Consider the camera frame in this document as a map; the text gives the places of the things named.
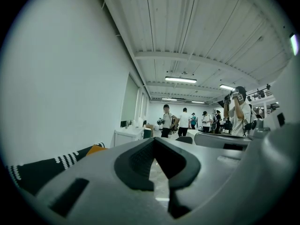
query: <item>black striped fabric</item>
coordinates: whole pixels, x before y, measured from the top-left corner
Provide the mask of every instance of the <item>black striped fabric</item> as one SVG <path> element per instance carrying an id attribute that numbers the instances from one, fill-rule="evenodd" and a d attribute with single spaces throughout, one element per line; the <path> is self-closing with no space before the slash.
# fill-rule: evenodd
<path id="1" fill-rule="evenodd" d="M 73 153 L 73 157 L 75 157 L 76 161 L 79 161 L 86 156 L 90 149 L 91 146 L 77 151 L 78 155 L 74 156 Z M 59 162 L 57 159 L 52 158 L 22 166 L 10 166 L 6 167 L 6 169 L 18 187 L 36 195 L 44 184 L 76 162 L 71 155 L 64 155 L 62 157 L 58 158 Z"/>

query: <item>white table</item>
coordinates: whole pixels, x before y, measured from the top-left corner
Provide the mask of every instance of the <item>white table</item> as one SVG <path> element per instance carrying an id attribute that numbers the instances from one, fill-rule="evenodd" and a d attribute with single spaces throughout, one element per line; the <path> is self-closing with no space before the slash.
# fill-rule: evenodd
<path id="1" fill-rule="evenodd" d="M 114 131 L 114 146 L 120 146 L 125 143 L 141 140 L 144 138 L 144 127 L 143 128 L 133 128 L 129 126 L 128 128 L 122 127 Z"/>
<path id="2" fill-rule="evenodd" d="M 187 136 L 188 136 L 188 137 L 191 137 L 191 138 L 193 139 L 193 144 L 194 144 L 194 145 L 196 145 L 196 143 L 195 143 L 195 135 L 196 135 L 197 133 L 199 133 L 198 130 L 194 130 L 194 129 L 188 129 L 188 130 L 187 130 Z"/>

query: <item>ceiling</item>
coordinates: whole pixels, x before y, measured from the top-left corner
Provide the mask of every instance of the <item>ceiling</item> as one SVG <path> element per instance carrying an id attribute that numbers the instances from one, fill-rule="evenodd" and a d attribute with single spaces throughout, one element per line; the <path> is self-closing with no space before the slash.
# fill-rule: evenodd
<path id="1" fill-rule="evenodd" d="M 291 57 L 251 0 L 104 1 L 152 100 L 216 102 L 228 94 L 221 84 L 255 89 L 274 81 Z"/>

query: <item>ceiling beam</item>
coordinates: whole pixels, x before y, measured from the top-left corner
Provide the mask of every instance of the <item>ceiling beam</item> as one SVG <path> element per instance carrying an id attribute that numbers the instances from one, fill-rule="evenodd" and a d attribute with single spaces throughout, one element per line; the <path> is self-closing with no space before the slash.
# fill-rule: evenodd
<path id="1" fill-rule="evenodd" d="M 135 59 L 137 60 L 146 60 L 146 59 L 162 59 L 162 60 L 178 60 L 178 61 L 188 61 L 190 55 L 177 53 L 177 52 L 136 52 Z M 232 72 L 239 77 L 243 77 L 251 83 L 259 84 L 259 82 L 252 76 L 238 70 L 237 68 L 231 67 L 227 64 L 222 62 L 218 62 L 212 59 L 199 57 L 192 55 L 190 57 L 189 62 L 193 63 L 202 63 L 207 64 L 216 68 L 219 68 L 224 71 Z"/>
<path id="2" fill-rule="evenodd" d="M 134 56 L 134 50 L 132 48 L 132 41 L 130 40 L 130 37 L 129 37 L 129 34 L 128 34 L 128 31 L 129 31 L 129 28 L 128 28 L 128 23 L 126 22 L 126 19 L 124 17 L 124 14 L 122 14 L 120 12 L 120 2 L 119 1 L 113 1 L 113 0 L 104 0 L 104 2 L 106 3 L 108 9 L 109 9 L 109 12 L 120 32 L 120 35 L 122 36 L 122 39 L 125 43 L 125 46 L 131 56 L 131 59 L 135 65 L 135 68 L 136 70 L 138 71 L 138 74 L 140 76 L 140 79 L 142 80 L 142 82 L 144 83 L 145 85 L 145 89 L 151 99 L 151 95 L 150 95 L 150 91 L 149 89 L 147 88 L 146 86 L 146 80 L 144 79 L 144 76 L 143 76 L 143 73 L 140 69 L 140 66 L 137 62 L 137 60 L 135 59 L 135 56 Z"/>
<path id="3" fill-rule="evenodd" d="M 170 96 L 170 93 L 159 93 L 159 92 L 152 92 L 151 93 L 152 97 L 160 97 L 160 98 L 168 98 Z M 208 97 L 194 97 L 194 96 L 188 96 L 188 95 L 176 95 L 172 94 L 173 98 L 184 98 L 184 99 L 189 99 L 190 101 L 197 101 L 197 102 L 204 102 L 207 100 Z"/>
<path id="4" fill-rule="evenodd" d="M 173 88 L 174 83 L 164 83 L 164 82 L 148 82 L 148 87 L 168 87 Z M 205 92 L 213 92 L 218 94 L 228 94 L 228 91 L 220 90 L 220 89 L 214 89 L 214 88 L 205 88 L 205 87 L 198 87 L 195 85 L 185 85 L 185 84 L 177 84 L 176 88 L 183 88 L 183 89 L 192 89 L 197 91 L 205 91 Z"/>
<path id="5" fill-rule="evenodd" d="M 187 103 L 186 101 L 163 101 L 163 100 L 159 100 L 159 99 L 155 99 L 153 98 L 152 100 L 150 100 L 151 103 L 162 103 L 162 104 L 188 104 L 189 106 L 209 106 L 210 104 L 201 104 L 201 103 Z"/>

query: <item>orange object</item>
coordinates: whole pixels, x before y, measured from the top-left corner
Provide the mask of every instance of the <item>orange object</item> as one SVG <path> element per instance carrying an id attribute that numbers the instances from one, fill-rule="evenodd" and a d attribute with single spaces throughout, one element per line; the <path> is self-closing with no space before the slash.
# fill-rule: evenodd
<path id="1" fill-rule="evenodd" d="M 99 152 L 99 151 L 106 150 L 106 149 L 107 148 L 101 148 L 101 147 L 99 147 L 97 145 L 93 145 L 92 148 L 89 150 L 89 152 L 86 154 L 86 156 L 90 155 L 90 154 L 92 154 L 94 152 Z"/>

